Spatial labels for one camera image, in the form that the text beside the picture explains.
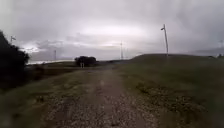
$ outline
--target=bush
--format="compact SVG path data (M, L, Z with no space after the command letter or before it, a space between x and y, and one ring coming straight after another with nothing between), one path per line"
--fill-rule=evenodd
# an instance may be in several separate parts
M22 85L27 76L25 67L28 60L29 55L9 44L0 31L0 88L9 89Z

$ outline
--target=overcast sky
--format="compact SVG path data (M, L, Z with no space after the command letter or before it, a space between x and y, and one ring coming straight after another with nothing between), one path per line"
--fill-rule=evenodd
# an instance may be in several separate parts
M32 60L126 58L220 47L223 0L0 0L0 29Z

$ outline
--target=dirt road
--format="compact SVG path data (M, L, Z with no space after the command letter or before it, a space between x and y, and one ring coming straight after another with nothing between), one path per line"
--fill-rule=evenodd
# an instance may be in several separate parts
M80 97L55 101L43 117L43 128L149 128L153 116L139 109L111 67L92 71Z

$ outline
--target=grassy field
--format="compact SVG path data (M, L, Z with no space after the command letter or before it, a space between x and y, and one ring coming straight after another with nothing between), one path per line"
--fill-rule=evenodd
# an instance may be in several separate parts
M95 67L103 67L106 65L118 63L120 60L111 60L111 61L97 61L95 66L81 68L75 65L74 61L61 61L61 62L52 62L45 64L30 64L27 67L30 69L30 79L45 79L52 76L61 75L64 73L77 71L77 70L89 70L95 69Z
M52 99L77 97L88 72L76 71L44 79L0 95L0 128L38 128Z
M165 128L224 127L224 62L212 57L142 55L120 66Z

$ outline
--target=tree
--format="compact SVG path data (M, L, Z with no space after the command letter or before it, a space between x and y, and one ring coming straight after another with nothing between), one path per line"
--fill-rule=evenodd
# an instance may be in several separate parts
M29 55L10 44L0 31L0 88L14 88L25 80Z
M87 56L80 56L75 58L75 63L77 66L81 67L81 64L84 64L85 67L93 66L96 63L95 57L87 57Z

